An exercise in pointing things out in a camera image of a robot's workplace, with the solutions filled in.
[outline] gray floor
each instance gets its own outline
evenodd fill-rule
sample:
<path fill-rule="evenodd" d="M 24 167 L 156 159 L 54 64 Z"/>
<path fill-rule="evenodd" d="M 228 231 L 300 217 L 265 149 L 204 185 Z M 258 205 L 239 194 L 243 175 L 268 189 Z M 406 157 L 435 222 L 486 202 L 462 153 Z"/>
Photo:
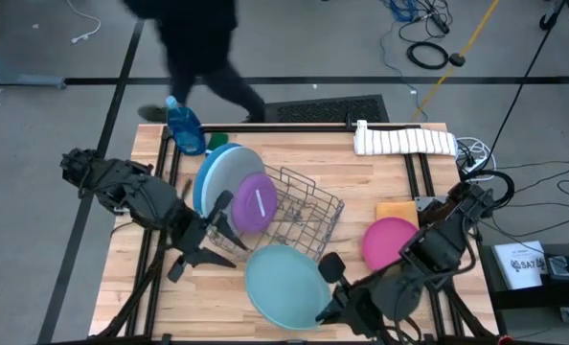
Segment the gray floor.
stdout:
<path fill-rule="evenodd" d="M 117 77 L 123 65 L 134 18 L 118 1 L 75 0 L 81 11 L 102 20 L 88 41 L 70 39 L 93 23 L 75 16 L 64 1 L 0 1 L 0 56 L 24 73 L 64 77 Z M 451 0 L 452 34 L 441 44 L 461 49 L 482 18 L 489 0 Z M 543 32 L 537 27 L 547 4 L 541 0 L 502 1 L 456 71 L 460 77 L 522 76 Z M 393 76 L 380 63 L 378 39 L 391 26 L 391 14 L 374 0 L 240 0 L 240 26 L 233 59 L 247 77 Z M 422 35 L 411 28 L 410 35 Z M 440 76 L 404 56 L 407 44 L 397 32 L 385 37 L 388 60 L 406 76 Z M 161 48 L 151 25 L 142 36 L 132 77 L 163 77 Z M 566 9 L 532 72 L 569 76 L 569 11 Z M 415 85 L 425 95 L 430 85 Z M 392 122 L 410 121 L 414 98 L 403 85 L 258 85 L 267 102 L 381 94 Z M 492 141 L 516 91 L 515 85 L 446 85 L 426 110 L 431 122 L 447 122 L 458 136 Z M 0 344 L 34 343 L 43 320 L 79 201 L 60 178 L 60 155 L 71 148 L 97 145 L 113 86 L 52 88 L 4 87 L 0 94 Z M 128 157 L 141 121 L 137 106 L 160 103 L 165 86 L 129 86 L 119 112 L 108 155 Z M 206 123 L 238 122 L 245 114 L 197 87 L 190 105 Z M 496 150 L 498 164 L 569 159 L 569 85 L 531 85 L 521 94 Z M 509 172 L 518 186 L 563 170 L 547 166 Z M 556 181 L 517 195 L 513 203 L 557 199 Z M 496 218 L 524 233 L 569 211 L 553 208 L 500 211 Z M 86 336 L 102 275 L 113 218 L 94 205 L 55 340 Z M 487 243 L 509 242 L 490 230 Z M 569 224 L 530 239 L 569 242 Z M 551 328 L 529 340 L 569 344 L 569 329 L 557 330 L 553 318 L 534 311 L 506 315 L 514 335 Z"/>

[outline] sponge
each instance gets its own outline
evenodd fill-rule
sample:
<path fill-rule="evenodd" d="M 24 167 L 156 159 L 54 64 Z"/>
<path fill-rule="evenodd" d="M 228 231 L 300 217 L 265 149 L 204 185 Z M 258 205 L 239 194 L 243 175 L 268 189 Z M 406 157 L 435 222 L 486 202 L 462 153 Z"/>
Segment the sponge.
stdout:
<path fill-rule="evenodd" d="M 376 205 L 376 220 L 387 217 L 397 217 L 408 220 L 419 228 L 417 204 L 414 201 L 379 202 Z"/>

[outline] wooden tabletop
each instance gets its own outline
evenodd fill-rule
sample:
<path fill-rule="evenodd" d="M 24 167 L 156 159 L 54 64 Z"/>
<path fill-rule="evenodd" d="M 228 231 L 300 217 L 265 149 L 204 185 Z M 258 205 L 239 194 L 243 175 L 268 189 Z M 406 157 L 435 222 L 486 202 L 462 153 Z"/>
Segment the wooden tabletop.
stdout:
<path fill-rule="evenodd" d="M 424 128 L 446 131 L 445 124 L 423 124 Z M 140 125 L 131 160 L 155 165 L 163 126 Z M 357 156 L 353 152 L 353 134 L 345 132 L 317 133 L 232 133 L 231 142 L 256 151 L 266 165 L 287 167 L 316 181 L 317 187 L 342 199 L 346 206 L 335 226 L 326 253 L 336 251 L 344 260 L 349 281 L 370 273 L 360 253 L 360 241 L 368 226 L 375 220 L 376 204 L 380 201 L 410 200 L 408 176 L 402 156 Z M 164 179 L 170 176 L 173 148 L 166 159 Z M 437 195 L 445 195 L 459 177 L 454 159 L 450 156 L 428 157 Z M 203 156 L 183 156 L 177 176 L 180 191 L 187 178 L 193 179 Z M 421 166 L 415 158 L 419 188 L 422 184 Z M 188 204 L 193 204 L 191 197 Z M 130 221 L 119 217 L 116 225 Z M 91 324 L 91 334 L 101 331 L 129 296 L 139 257 L 143 229 L 135 224 L 122 227 L 113 236 L 102 276 L 102 284 Z M 208 239 L 206 246 L 212 246 Z M 164 274 L 180 253 L 167 254 Z M 462 266 L 468 264 L 465 254 Z M 238 268 L 209 264 L 186 268 L 177 284 L 165 276 L 161 282 L 153 336 L 172 334 L 177 340 L 365 340 L 355 336 L 346 325 L 320 327 L 312 332 L 287 332 L 265 320 L 252 306 L 244 290 L 244 263 Z M 490 331 L 496 332 L 495 317 L 489 300 L 483 269 L 478 264 L 464 275 L 455 278 L 455 286 L 471 311 Z M 446 329 L 452 325 L 444 297 L 443 315 Z M 137 332 L 141 333 L 146 316 L 148 294 L 140 306 Z M 411 315 L 423 333 L 433 334 L 434 320 L 427 294 Z M 402 323 L 402 329 L 412 330 Z"/>

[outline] wire dish rack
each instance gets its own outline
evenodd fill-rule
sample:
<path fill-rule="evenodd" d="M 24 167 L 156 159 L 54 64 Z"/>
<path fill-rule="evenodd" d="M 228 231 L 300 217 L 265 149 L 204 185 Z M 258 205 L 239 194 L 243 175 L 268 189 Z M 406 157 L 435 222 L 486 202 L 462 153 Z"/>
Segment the wire dish rack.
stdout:
<path fill-rule="evenodd" d="M 238 233 L 249 251 L 244 251 L 216 231 L 210 241 L 219 248 L 246 261 L 253 251 L 269 244 L 286 244 L 318 261 L 330 242 L 344 202 L 316 187 L 316 182 L 287 168 L 265 166 L 278 191 L 278 210 L 266 231 L 260 234 Z"/>

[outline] black floor mat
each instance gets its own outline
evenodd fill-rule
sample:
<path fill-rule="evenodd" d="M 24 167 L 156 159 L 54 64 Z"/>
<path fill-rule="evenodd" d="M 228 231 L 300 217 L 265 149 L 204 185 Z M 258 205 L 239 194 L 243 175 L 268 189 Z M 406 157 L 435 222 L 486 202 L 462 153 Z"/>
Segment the black floor mat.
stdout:
<path fill-rule="evenodd" d="M 269 122 L 344 123 L 347 114 L 353 123 L 357 120 L 389 122 L 380 95 L 270 103 L 266 106 Z"/>

